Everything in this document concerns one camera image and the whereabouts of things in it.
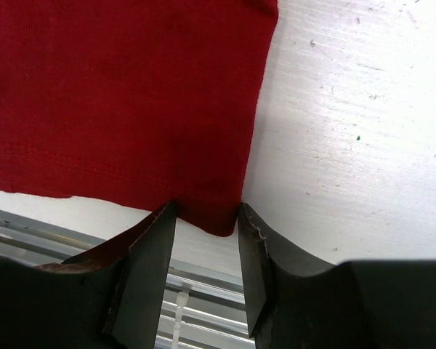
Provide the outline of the aluminium frame rails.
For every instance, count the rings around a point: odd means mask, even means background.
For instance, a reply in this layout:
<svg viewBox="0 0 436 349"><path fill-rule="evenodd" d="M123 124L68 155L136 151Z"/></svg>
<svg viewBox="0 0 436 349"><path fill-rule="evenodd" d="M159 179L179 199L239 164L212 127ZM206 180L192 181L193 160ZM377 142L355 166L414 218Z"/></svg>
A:
<svg viewBox="0 0 436 349"><path fill-rule="evenodd" d="M0 348L252 348L241 280L173 260L175 223L103 240L0 210Z"/></svg>

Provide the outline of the dark red t shirt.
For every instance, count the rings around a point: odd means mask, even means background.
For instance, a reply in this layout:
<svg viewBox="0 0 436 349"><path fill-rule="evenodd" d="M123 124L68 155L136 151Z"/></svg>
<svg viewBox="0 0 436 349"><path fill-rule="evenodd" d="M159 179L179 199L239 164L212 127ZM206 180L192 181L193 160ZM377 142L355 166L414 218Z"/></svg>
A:
<svg viewBox="0 0 436 349"><path fill-rule="evenodd" d="M0 1L0 190L229 236L276 1Z"/></svg>

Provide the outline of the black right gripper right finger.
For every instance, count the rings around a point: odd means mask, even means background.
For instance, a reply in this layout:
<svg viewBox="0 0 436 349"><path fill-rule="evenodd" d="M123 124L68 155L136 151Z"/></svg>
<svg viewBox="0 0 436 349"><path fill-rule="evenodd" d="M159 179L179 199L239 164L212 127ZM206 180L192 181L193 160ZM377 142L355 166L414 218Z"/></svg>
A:
<svg viewBox="0 0 436 349"><path fill-rule="evenodd" d="M436 348L436 260L333 265L248 204L238 212L238 246L258 348Z"/></svg>

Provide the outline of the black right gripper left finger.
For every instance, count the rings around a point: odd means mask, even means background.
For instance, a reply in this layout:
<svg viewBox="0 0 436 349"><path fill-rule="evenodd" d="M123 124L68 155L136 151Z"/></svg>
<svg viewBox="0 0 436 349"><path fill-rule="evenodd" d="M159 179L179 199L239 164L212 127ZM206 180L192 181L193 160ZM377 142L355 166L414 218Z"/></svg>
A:
<svg viewBox="0 0 436 349"><path fill-rule="evenodd" d="M61 263L0 257L0 348L152 348L176 208Z"/></svg>

